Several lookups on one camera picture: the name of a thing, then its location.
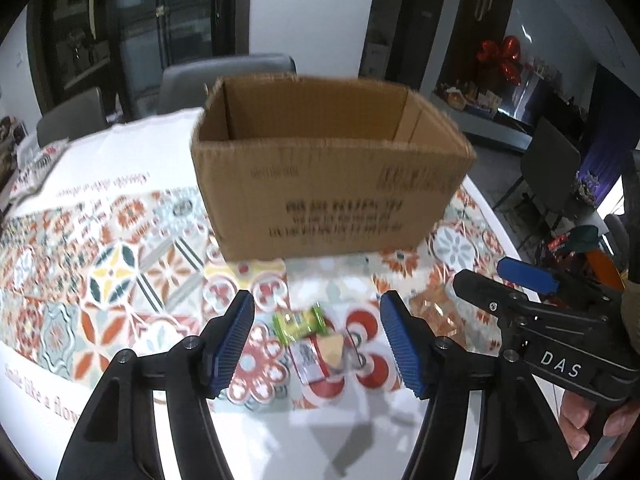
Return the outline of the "dark chair on right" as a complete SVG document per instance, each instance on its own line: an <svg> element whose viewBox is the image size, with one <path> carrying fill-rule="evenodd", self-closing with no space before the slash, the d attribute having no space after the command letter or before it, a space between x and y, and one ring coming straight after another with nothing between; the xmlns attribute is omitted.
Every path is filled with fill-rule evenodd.
<svg viewBox="0 0 640 480"><path fill-rule="evenodd" d="M522 156L520 177L492 209L497 210L525 182L533 192L532 198L538 198L544 206L540 220L545 222L549 212L556 215L550 228L554 231L564 217L581 163L582 156L576 146L548 119L540 118Z"/></svg>

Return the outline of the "white patterned snack bag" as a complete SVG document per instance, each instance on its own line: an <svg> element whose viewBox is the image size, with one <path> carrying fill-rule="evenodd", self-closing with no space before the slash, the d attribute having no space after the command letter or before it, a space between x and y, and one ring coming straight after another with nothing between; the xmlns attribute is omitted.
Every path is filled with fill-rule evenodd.
<svg viewBox="0 0 640 480"><path fill-rule="evenodd" d="M23 198L39 192L69 143L68 139L51 142L18 172L9 196L11 203L19 203Z"/></svg>

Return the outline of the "white low cabinet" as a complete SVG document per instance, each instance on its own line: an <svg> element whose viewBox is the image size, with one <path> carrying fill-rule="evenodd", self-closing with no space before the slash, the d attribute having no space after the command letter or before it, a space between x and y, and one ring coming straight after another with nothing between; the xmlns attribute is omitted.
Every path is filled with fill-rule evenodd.
<svg viewBox="0 0 640 480"><path fill-rule="evenodd" d="M525 132L500 125L498 122L480 118L469 113L460 112L450 107L443 99L430 95L430 101L443 113L448 115L463 133L502 145L512 151L525 152L532 137Z"/></svg>

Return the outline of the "patterned tile tablecloth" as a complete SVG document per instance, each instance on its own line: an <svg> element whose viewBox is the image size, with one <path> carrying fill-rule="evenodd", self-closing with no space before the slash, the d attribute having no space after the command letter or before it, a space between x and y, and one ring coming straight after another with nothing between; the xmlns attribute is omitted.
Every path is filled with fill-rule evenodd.
<svg viewBox="0 0 640 480"><path fill-rule="evenodd" d="M210 402L239 479L397 479L424 413L402 385L378 297L444 286L468 345L491 353L495 322L457 300L463 269L494 275L514 256L497 216L466 179L445 218L409 249L271 261L224 260L195 184L194 110L116 126L70 144L1 237L1 425L34 474L52 479L108 362L170 349L256 302L232 390ZM320 304L354 336L364 367L302 385L273 335L278 312Z"/></svg>

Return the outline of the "yellow wedge snack packet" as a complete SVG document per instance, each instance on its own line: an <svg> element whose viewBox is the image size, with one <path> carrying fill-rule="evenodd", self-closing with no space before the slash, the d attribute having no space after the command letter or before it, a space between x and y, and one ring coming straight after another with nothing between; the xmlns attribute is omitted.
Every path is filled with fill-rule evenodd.
<svg viewBox="0 0 640 480"><path fill-rule="evenodd" d="M317 347L321 359L328 367L338 370L343 367L344 336L332 333L317 339Z"/></svg>

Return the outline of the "glass sliding door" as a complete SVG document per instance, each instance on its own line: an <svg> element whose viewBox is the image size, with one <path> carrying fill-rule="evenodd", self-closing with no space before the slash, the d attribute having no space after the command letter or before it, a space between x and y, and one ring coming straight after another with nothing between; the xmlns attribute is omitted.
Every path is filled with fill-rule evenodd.
<svg viewBox="0 0 640 480"><path fill-rule="evenodd" d="M168 66L248 52L250 0L107 0L107 23L133 118L155 112Z"/></svg>

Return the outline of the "grey chair on left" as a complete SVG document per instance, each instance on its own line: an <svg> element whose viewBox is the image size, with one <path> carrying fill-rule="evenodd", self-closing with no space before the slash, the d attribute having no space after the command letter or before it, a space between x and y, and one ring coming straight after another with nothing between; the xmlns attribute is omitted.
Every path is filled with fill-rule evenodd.
<svg viewBox="0 0 640 480"><path fill-rule="evenodd" d="M54 141L73 141L107 128L101 90L93 87L44 114L37 124L37 142L44 148Z"/></svg>

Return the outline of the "brown cardboard box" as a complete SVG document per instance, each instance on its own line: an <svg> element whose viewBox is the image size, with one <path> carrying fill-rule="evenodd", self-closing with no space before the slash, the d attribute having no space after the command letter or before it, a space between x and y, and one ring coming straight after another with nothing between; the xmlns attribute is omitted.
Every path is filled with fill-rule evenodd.
<svg viewBox="0 0 640 480"><path fill-rule="evenodd" d="M191 155L229 261L419 245L475 160L457 125L419 93L293 74L218 80Z"/></svg>

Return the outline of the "red foil balloons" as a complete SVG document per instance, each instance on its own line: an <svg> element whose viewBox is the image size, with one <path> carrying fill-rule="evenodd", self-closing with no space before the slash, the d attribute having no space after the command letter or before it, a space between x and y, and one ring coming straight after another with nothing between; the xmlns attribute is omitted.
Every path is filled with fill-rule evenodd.
<svg viewBox="0 0 640 480"><path fill-rule="evenodd" d="M521 84L521 44L515 36L504 37L501 44L494 40L484 40L476 58L478 62L497 66L503 78L510 84Z"/></svg>

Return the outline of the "brown translucent snack bag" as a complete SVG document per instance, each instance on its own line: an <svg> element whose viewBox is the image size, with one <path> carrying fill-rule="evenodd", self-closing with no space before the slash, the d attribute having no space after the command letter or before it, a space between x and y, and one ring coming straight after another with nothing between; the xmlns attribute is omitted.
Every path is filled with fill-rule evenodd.
<svg viewBox="0 0 640 480"><path fill-rule="evenodd" d="M444 286L428 288L413 296L409 310L417 318L423 318L435 336L448 337L466 347L464 322Z"/></svg>

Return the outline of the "red white snack packet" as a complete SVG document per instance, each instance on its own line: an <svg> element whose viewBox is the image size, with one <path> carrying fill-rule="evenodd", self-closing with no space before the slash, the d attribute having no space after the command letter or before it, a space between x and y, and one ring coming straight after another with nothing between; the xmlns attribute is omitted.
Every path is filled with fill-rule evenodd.
<svg viewBox="0 0 640 480"><path fill-rule="evenodd" d="M308 386L330 377L328 364L322 359L316 337L293 342L288 347L288 353L303 385Z"/></svg>

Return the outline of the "light green snack packet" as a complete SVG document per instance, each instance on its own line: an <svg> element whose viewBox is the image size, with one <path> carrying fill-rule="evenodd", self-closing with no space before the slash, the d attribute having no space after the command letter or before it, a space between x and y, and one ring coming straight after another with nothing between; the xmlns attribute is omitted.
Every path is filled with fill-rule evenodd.
<svg viewBox="0 0 640 480"><path fill-rule="evenodd" d="M329 333L320 304L313 304L301 311L278 312L273 315L272 322L276 336L285 346L311 336Z"/></svg>

